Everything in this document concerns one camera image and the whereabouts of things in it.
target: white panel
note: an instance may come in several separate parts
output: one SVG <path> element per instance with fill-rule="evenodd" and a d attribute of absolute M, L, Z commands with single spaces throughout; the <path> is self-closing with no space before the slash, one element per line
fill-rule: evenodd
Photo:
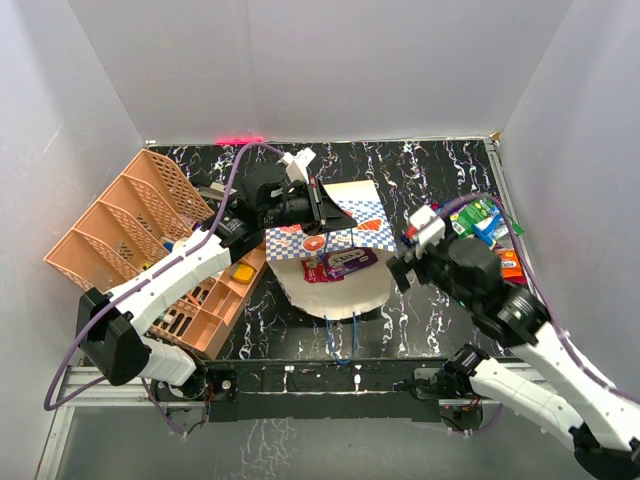
<path fill-rule="evenodd" d="M 145 140 L 255 127 L 244 0 L 69 0 Z"/>
<path fill-rule="evenodd" d="M 568 0 L 249 0 L 268 138 L 502 130 Z"/>
<path fill-rule="evenodd" d="M 33 478 L 80 289 L 42 258 L 142 146 L 63 0 L 0 0 L 0 465 Z"/>
<path fill-rule="evenodd" d="M 69 0 L 145 139 L 501 130 L 570 0 Z"/>
<path fill-rule="evenodd" d="M 536 270 L 572 340 L 640 394 L 640 3 L 575 2 L 503 135 Z"/>

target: floor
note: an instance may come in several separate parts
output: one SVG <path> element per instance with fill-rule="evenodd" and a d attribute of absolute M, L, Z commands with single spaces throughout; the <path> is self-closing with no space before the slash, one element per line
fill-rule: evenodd
<path fill-rule="evenodd" d="M 591 478 L 553 437 L 511 412 L 467 440 L 442 425 L 372 418 L 207 424 L 186 442 L 153 408 L 76 412 L 58 480 Z"/>
<path fill-rule="evenodd" d="M 284 151 L 310 147 L 318 154 L 311 171 L 325 183 L 373 180 L 396 238 L 407 216 L 421 205 L 443 203 L 464 193 L 498 195 L 484 142 L 394 141 L 282 144 Z M 236 147 L 168 146 L 156 151 L 173 158 L 184 173 L 202 183 L 225 183 Z M 273 154 L 253 150 L 239 176 Z M 381 309 L 358 325 L 355 358 L 441 358 L 473 342 L 494 356 L 503 349 L 473 327 L 469 315 L 432 287 L 415 287 L 401 296 L 394 288 Z M 336 343 L 350 345 L 352 326 L 336 333 Z M 222 348 L 221 359 L 330 359 L 324 321 L 289 304 L 272 273 L 267 272 Z"/>

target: pizza print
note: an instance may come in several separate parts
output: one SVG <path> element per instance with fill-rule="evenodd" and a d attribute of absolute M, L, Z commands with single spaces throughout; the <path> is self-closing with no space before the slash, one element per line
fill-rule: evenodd
<path fill-rule="evenodd" d="M 284 233 L 294 233 L 300 231 L 300 225 L 291 225 L 289 227 L 280 227 Z"/>
<path fill-rule="evenodd" d="M 368 222 L 361 223 L 356 227 L 356 230 L 375 230 L 376 232 L 379 232 L 381 226 L 382 219 L 374 218 L 373 220 L 369 220 Z"/>
<path fill-rule="evenodd" d="M 320 235 L 309 237 L 304 242 L 302 242 L 302 246 L 309 252 L 320 250 L 322 247 L 324 247 L 324 237 L 321 237 Z"/>

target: purple snack bag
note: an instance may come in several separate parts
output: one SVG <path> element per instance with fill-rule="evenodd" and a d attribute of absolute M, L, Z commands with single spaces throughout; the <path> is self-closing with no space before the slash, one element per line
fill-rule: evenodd
<path fill-rule="evenodd" d="M 354 248 L 327 254 L 325 265 L 327 275 L 333 279 L 344 277 L 362 270 L 378 261 L 378 257 L 370 248 Z"/>

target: green package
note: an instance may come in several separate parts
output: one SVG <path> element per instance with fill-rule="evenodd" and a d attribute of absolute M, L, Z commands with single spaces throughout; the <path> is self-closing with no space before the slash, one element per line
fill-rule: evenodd
<path fill-rule="evenodd" d="M 451 215 L 449 218 L 451 218 L 451 225 L 458 236 L 460 238 L 464 238 L 469 235 L 473 235 L 473 225 L 481 222 L 488 224 L 490 222 L 489 219 L 494 218 L 497 215 L 500 215 L 500 211 L 492 201 L 480 199 L 474 200 L 462 210 Z M 509 217 L 509 221 L 513 226 L 513 230 L 516 232 L 516 235 L 520 236 L 524 233 L 524 230 L 520 225 L 514 222 L 511 217 Z"/>

